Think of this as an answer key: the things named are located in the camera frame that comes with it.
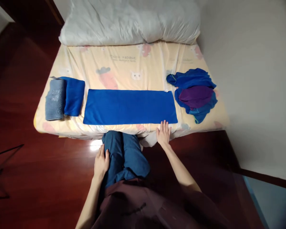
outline gray towel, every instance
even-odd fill
[[[65,97],[65,81],[53,79],[50,82],[50,91],[45,98],[45,119],[54,121],[63,119]]]

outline brown shirt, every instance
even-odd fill
[[[188,196],[187,208],[173,204],[143,186],[143,181],[119,181],[106,189],[98,228],[230,228],[227,219],[203,193]]]

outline leg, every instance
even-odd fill
[[[102,137],[105,144],[105,153],[109,149],[110,165],[105,174],[103,184],[108,187],[116,183],[116,176],[123,170],[124,156],[122,153],[122,133],[117,131],[109,131]]]
[[[142,154],[137,136],[123,133],[123,141],[125,169],[130,169],[137,177],[145,178],[150,171],[150,166]]]

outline pile of clothes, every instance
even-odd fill
[[[200,68],[190,69],[186,73],[169,74],[166,80],[178,87],[175,90],[175,100],[179,106],[185,108],[186,113],[195,117],[197,124],[204,120],[217,103],[213,91],[216,85],[208,73]]]
[[[64,115],[79,116],[85,93],[85,82],[70,77],[52,76],[45,98],[45,119],[61,120]]]

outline flat blue towel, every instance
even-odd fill
[[[65,80],[65,107],[64,114],[68,116],[79,116],[85,94],[85,82],[70,77],[59,77]]]
[[[177,123],[172,92],[89,89],[85,117],[87,125]]]
[[[211,89],[216,87],[205,70],[200,68],[190,69],[186,73],[177,72],[175,75],[169,74],[166,77],[168,83],[182,89],[192,86],[207,86]]]

